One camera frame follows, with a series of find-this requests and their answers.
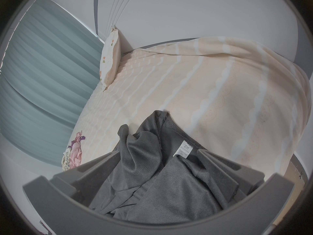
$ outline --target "curtain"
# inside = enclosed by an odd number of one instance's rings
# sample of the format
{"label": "curtain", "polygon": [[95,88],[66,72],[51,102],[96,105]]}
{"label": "curtain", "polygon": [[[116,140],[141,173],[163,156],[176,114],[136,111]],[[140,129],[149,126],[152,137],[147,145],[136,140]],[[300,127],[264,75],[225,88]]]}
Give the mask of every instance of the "curtain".
{"label": "curtain", "polygon": [[51,0],[36,0],[3,59],[0,130],[13,145],[61,166],[76,121],[99,82],[103,43]]}

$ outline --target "brown floor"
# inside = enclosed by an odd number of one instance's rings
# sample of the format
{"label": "brown floor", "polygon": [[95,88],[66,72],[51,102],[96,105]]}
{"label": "brown floor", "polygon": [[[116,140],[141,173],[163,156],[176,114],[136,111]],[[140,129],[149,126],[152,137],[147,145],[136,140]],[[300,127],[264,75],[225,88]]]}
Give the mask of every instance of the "brown floor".
{"label": "brown floor", "polygon": [[284,209],[282,210],[280,215],[277,217],[277,219],[274,221],[275,225],[277,225],[283,219],[287,211],[291,208],[291,206],[293,205],[293,203],[299,196],[304,186],[303,176],[300,176],[300,172],[297,170],[297,168],[294,166],[292,162],[289,162],[289,165],[288,165],[288,168],[284,177],[292,181],[295,184],[295,187]]}

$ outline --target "curtain fold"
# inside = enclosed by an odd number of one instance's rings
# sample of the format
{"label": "curtain fold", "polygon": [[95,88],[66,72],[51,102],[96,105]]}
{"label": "curtain fold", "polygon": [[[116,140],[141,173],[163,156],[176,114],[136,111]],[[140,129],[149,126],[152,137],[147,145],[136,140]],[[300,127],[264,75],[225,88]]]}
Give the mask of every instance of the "curtain fold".
{"label": "curtain fold", "polygon": [[36,0],[3,59],[0,130],[12,144],[61,166],[62,154],[99,82],[103,43],[51,0]]}

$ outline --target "bed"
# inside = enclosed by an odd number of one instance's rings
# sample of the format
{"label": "bed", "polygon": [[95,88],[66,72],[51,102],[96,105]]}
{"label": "bed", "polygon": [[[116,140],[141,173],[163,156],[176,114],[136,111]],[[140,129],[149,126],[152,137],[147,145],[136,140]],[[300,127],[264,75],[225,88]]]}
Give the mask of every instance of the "bed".
{"label": "bed", "polygon": [[207,37],[136,49],[114,81],[101,82],[71,140],[84,136],[81,164],[111,152],[117,131],[130,133],[154,110],[209,151],[265,174],[284,174],[311,112],[305,73],[255,41]]}

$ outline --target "white tag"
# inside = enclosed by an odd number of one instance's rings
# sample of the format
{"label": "white tag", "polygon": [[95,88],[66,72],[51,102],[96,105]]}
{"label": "white tag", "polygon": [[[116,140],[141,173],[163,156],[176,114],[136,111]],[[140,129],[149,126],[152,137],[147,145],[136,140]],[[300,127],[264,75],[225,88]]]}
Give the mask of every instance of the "white tag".
{"label": "white tag", "polygon": [[175,155],[181,155],[182,157],[187,158],[188,155],[191,153],[192,149],[193,147],[184,140],[180,147],[175,152],[175,154],[173,155],[173,157]]}

